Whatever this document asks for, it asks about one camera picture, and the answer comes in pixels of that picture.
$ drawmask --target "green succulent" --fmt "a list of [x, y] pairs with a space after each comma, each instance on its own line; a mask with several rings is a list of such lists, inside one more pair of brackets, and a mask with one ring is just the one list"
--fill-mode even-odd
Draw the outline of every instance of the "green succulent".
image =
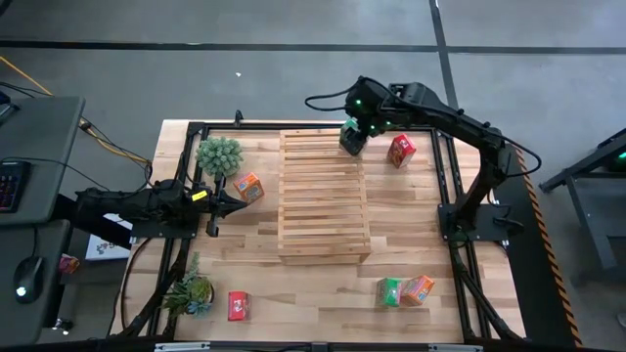
[[212, 138], [200, 142], [196, 159], [198, 165], [209, 176], [224, 175], [226, 177], [239, 171], [242, 147], [239, 142], [226, 137]]
[[213, 288], [208, 278], [198, 276], [200, 255], [195, 252], [189, 272], [183, 280], [174, 283], [171, 291], [165, 295], [162, 307], [168, 309], [172, 316], [192, 314], [194, 317], [205, 315], [211, 303], [208, 299]]
[[207, 278], [195, 278], [189, 285], [192, 300], [206, 301], [211, 294], [211, 283]]

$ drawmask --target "keyboard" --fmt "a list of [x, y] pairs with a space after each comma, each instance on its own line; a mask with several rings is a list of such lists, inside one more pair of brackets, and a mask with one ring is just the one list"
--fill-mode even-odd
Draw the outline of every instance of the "keyboard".
[[0, 214], [18, 211], [29, 171], [30, 162], [26, 161], [0, 164]]

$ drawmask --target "orange box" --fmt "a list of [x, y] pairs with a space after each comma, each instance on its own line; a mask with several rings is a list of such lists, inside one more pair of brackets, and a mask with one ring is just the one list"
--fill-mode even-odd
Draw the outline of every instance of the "orange box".
[[410, 306], [424, 304], [433, 286], [434, 281], [426, 275], [408, 280], [402, 286], [400, 303]]
[[235, 189], [237, 189], [237, 192], [242, 196], [242, 199], [248, 204], [265, 195], [261, 181], [253, 172], [233, 182], [233, 186], [235, 186]]

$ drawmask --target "yellow cable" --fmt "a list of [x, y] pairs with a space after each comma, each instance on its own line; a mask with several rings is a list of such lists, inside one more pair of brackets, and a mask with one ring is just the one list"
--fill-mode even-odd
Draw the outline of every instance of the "yellow cable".
[[[33, 78], [31, 78], [29, 75], [27, 75], [24, 71], [22, 71], [21, 69], [17, 68], [15, 65], [11, 64], [11, 62], [9, 62], [7, 59], [5, 59], [4, 57], [0, 56], [0, 60], [5, 63], [8, 67], [12, 68], [15, 72], [19, 73], [22, 77], [26, 78], [27, 80], [29, 80], [32, 84], [36, 85], [39, 89], [41, 89], [42, 91], [44, 91], [46, 94], [54, 96], [54, 94], [52, 94], [52, 92], [50, 92], [49, 90], [47, 90], [44, 86], [42, 86], [41, 84], [39, 84], [36, 80], [34, 80]], [[82, 125], [83, 123], [87, 123], [87, 121], [85, 121], [84, 119], [80, 119], [80, 125]], [[135, 161], [139, 161], [139, 162], [145, 162], [148, 163], [150, 162], [149, 160], [146, 160], [142, 157], [138, 157], [136, 155], [131, 155], [131, 154], [127, 154], [121, 151], [118, 151], [114, 148], [112, 148], [110, 145], [108, 145], [107, 143], [105, 143], [104, 141], [100, 140], [98, 137], [98, 135], [96, 134], [96, 132], [94, 132], [91, 128], [86, 129], [86, 132], [89, 133], [91, 136], [96, 138], [96, 141], [107, 151], [113, 153], [113, 154], [117, 154], [119, 156], [124, 156], [124, 157], [129, 157]]]

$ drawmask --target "gray desk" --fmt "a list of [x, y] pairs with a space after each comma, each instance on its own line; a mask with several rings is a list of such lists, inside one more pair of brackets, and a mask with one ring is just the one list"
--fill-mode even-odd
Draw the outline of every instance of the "gray desk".
[[[82, 98], [16, 100], [0, 126], [0, 159], [25, 156], [67, 163], [85, 101]], [[29, 180], [16, 213], [0, 214], [0, 226], [40, 224], [52, 215], [66, 168], [54, 162], [30, 161]]]
[[0, 346], [31, 344], [37, 341], [41, 328], [50, 315], [52, 299], [55, 298], [59, 274], [59, 258], [67, 247], [70, 225], [68, 220], [57, 220], [37, 225], [37, 252], [45, 258], [43, 290], [39, 298], [30, 304], [20, 304], [15, 298], [13, 274], [18, 264], [32, 252], [32, 226], [3, 228], [0, 231]]

